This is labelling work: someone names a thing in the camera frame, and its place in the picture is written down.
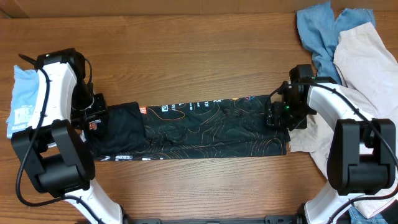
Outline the black orange patterned t-shirt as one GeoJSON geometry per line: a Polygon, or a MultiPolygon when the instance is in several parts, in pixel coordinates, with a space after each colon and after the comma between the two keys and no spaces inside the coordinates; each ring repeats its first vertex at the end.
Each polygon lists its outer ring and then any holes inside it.
{"type": "Polygon", "coordinates": [[[290,136],[266,126],[266,99],[113,105],[81,138],[98,161],[282,156],[290,136]]]}

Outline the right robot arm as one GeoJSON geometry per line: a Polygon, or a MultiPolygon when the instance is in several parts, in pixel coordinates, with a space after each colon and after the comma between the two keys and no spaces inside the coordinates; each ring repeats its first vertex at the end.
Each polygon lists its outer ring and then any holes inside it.
{"type": "Polygon", "coordinates": [[[331,77],[316,77],[311,65],[297,65],[275,92],[281,101],[266,100],[265,125],[292,131],[305,129],[306,117],[319,114],[333,130],[326,165],[328,180],[318,195],[295,215],[267,215],[265,223],[337,223],[355,202],[392,198],[397,170],[396,126],[372,118],[340,90],[331,77]]]}

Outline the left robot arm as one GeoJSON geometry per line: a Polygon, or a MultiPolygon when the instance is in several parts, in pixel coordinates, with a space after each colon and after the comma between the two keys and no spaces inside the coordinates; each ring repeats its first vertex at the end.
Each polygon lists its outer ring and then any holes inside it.
{"type": "Polygon", "coordinates": [[[29,207],[66,201],[90,223],[130,223],[96,181],[94,159],[78,134],[108,115],[103,95],[85,81],[89,61],[74,48],[20,57],[34,66],[39,89],[26,129],[11,138],[21,162],[17,198],[29,207]]]}

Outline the folded light blue t-shirt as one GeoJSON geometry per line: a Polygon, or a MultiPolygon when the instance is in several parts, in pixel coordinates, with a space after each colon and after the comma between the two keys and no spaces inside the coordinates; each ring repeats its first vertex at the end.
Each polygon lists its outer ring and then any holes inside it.
{"type": "Polygon", "coordinates": [[[39,77],[35,70],[23,70],[14,66],[14,87],[12,90],[11,112],[6,120],[7,138],[27,127],[35,110],[39,77]]]}

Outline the blue denim garment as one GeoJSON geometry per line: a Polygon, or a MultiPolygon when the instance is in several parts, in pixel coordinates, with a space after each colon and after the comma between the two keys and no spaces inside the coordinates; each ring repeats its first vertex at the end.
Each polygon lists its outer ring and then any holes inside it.
{"type": "Polygon", "coordinates": [[[332,77],[338,84],[343,84],[333,63],[339,34],[367,22],[376,23],[373,10],[345,8],[335,17],[330,1],[296,12],[302,46],[312,53],[312,62],[319,77],[332,77]]]}

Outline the beige pink garment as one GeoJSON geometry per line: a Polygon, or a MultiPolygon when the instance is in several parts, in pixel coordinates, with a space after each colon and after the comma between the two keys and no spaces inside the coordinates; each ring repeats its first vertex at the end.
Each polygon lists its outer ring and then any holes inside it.
{"type": "MultiPolygon", "coordinates": [[[[342,92],[374,118],[397,122],[397,61],[385,48],[371,22],[341,31],[334,64],[343,80],[342,92]]],[[[306,129],[290,132],[291,151],[309,152],[326,174],[333,130],[319,115],[307,117],[306,129]]]]}

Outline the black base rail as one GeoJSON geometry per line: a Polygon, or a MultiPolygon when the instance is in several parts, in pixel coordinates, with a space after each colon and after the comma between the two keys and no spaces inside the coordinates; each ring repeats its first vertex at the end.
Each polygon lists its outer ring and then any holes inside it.
{"type": "Polygon", "coordinates": [[[186,219],[186,220],[161,220],[136,219],[133,224],[303,224],[303,219],[298,215],[266,215],[264,218],[226,218],[226,219],[186,219]]]}

